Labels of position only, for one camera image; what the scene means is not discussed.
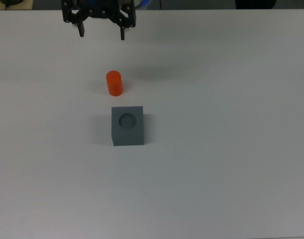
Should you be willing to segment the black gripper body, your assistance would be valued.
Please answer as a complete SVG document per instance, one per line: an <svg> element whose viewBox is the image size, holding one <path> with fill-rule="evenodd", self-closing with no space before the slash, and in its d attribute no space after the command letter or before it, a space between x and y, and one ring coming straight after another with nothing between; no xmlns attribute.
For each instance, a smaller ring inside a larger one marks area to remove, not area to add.
<svg viewBox="0 0 304 239"><path fill-rule="evenodd" d="M80 19L119 19L122 7L128 4L128 0L73 0L72 9L78 10L76 15Z"/></svg>

